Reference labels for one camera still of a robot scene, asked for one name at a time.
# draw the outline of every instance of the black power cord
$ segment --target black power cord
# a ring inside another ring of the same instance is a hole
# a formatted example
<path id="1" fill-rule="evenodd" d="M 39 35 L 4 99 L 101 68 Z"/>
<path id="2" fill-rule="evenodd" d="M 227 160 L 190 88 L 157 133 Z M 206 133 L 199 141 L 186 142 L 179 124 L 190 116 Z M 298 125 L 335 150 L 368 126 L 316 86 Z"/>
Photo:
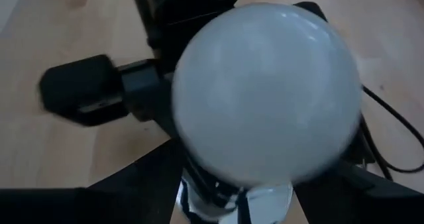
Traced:
<path id="1" fill-rule="evenodd" d="M 419 131 L 414 126 L 412 126 L 409 121 L 405 119 L 405 117 L 401 116 L 395 109 L 393 109 L 385 101 L 379 98 L 374 92 L 370 91 L 366 86 L 363 85 L 362 88 L 366 95 L 370 96 L 374 101 L 380 104 L 386 111 L 392 114 L 402 125 L 404 125 L 406 129 L 408 129 L 413 134 L 413 136 L 417 138 L 421 146 L 424 148 L 424 138 L 421 136 Z M 385 178 L 393 181 L 393 178 L 392 178 L 392 175 L 390 174 L 389 169 L 399 173 L 404 173 L 404 174 L 414 174 L 424 170 L 424 163 L 420 165 L 420 167 L 412 168 L 412 169 L 401 169 L 390 164 L 386 159 L 383 158 L 381 153 L 378 151 L 376 145 L 374 144 L 374 141 L 372 140 L 370 131 L 368 130 L 368 127 L 366 126 L 364 118 L 362 118 L 362 121 L 361 121 L 361 128 L 364 131 L 364 137 L 370 147 L 372 154 L 374 155 L 374 158 L 376 159 L 378 166 L 381 168 Z"/>

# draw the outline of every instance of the white globe bulb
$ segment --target white globe bulb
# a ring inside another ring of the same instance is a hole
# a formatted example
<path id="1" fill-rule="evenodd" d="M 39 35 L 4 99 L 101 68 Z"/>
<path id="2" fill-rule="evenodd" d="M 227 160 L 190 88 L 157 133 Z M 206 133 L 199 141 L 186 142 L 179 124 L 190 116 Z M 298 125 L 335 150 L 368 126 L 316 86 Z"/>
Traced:
<path id="1" fill-rule="evenodd" d="M 294 6 L 253 4 L 203 27 L 174 75 L 178 130 L 200 164 L 244 186 L 301 180 L 336 159 L 360 116 L 340 36 Z"/>

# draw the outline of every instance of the wooden table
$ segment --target wooden table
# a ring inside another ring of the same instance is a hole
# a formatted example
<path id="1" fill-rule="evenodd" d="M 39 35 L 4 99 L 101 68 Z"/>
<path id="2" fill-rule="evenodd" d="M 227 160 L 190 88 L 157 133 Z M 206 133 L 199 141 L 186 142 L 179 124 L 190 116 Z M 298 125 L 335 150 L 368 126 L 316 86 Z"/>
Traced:
<path id="1" fill-rule="evenodd" d="M 423 0 L 240 0 L 317 2 L 352 49 L 362 81 L 424 131 Z M 88 186 L 168 139 L 128 116 L 82 128 L 45 113 L 36 85 L 45 69 L 106 53 L 117 65 L 151 58 L 133 0 L 19 0 L 0 34 L 0 187 Z M 402 168 L 424 159 L 416 140 L 373 101 L 363 112 L 378 148 Z M 379 174 L 373 166 L 371 172 Z M 424 175 L 393 172 L 424 192 Z M 181 223 L 180 213 L 172 223 Z M 285 223 L 306 223 L 294 197 Z"/>

